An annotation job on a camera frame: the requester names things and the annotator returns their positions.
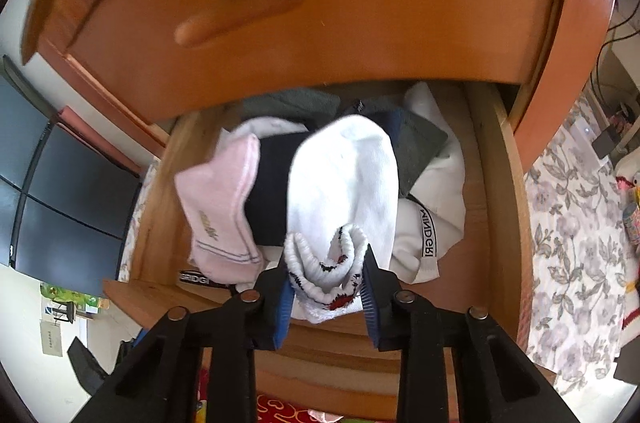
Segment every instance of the drawer handle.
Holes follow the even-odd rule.
[[[304,0],[222,0],[178,25],[176,43],[198,47],[209,40],[267,17],[290,12]]]

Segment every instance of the screw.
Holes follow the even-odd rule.
[[[260,292],[256,291],[255,289],[248,289],[240,294],[240,300],[242,302],[247,302],[247,304],[256,302],[259,298]]]
[[[415,293],[408,289],[403,289],[396,293],[396,300],[401,304],[411,304],[415,300]]]
[[[169,320],[177,322],[178,320],[182,320],[187,316],[187,310],[182,306],[176,306],[175,308],[171,308],[167,313]]]
[[[469,308],[469,314],[476,320],[484,320],[489,316],[486,308],[477,308],[475,306]]]

